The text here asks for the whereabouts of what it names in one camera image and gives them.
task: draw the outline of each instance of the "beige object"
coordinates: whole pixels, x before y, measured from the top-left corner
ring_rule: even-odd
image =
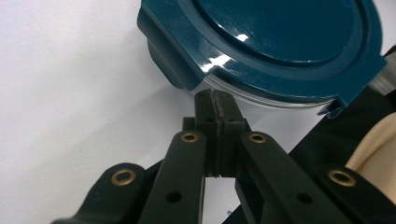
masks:
[[[396,113],[379,121],[364,136],[346,164],[396,204]]]

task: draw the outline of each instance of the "metal linkage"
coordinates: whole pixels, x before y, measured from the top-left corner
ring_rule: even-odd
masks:
[[[206,138],[196,131],[175,135],[139,224],[201,223]]]
[[[78,212],[53,224],[118,224],[136,222],[147,197],[145,170],[122,163],[106,170],[88,193]]]
[[[396,221],[396,206],[361,176],[328,165],[312,179],[271,136],[250,130],[229,93],[208,90],[163,161],[111,167],[73,217],[53,224],[201,223],[205,177],[219,175],[235,177],[241,202],[225,224]]]
[[[265,201],[260,215],[247,216],[249,223],[351,223],[271,136],[244,133],[240,153]],[[239,188],[240,198],[251,194]],[[251,210],[247,204],[244,211]]]

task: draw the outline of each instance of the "teal plastic lid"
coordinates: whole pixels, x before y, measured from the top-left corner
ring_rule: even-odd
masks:
[[[143,0],[138,27],[176,87],[215,76],[271,101],[338,115],[385,66],[367,0]]]

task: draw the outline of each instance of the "screw hole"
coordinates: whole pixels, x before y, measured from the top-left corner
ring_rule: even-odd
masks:
[[[178,191],[172,191],[166,194],[166,201],[169,203],[178,203],[181,201],[181,194]]]
[[[136,178],[136,172],[130,169],[120,169],[111,176],[111,183],[115,186],[129,185]]]
[[[342,170],[330,170],[328,176],[330,180],[344,187],[354,187],[356,185],[356,179]]]
[[[196,142],[198,140],[198,135],[195,133],[185,133],[181,136],[181,140],[189,143]]]
[[[298,193],[297,194],[297,199],[301,202],[301,203],[307,203],[310,204],[313,202],[311,196],[309,196],[306,193]]]
[[[248,138],[255,143],[264,143],[267,140],[267,138],[260,133],[253,133]]]

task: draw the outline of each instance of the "white backdrop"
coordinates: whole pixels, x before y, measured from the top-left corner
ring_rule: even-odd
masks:
[[[395,1],[377,1],[385,46],[396,41]],[[136,27],[140,2],[0,2],[0,223],[73,216],[101,173],[163,158],[193,98],[173,88]],[[241,105],[252,128],[287,151],[316,110]],[[204,223],[238,205],[231,179],[206,180]]]

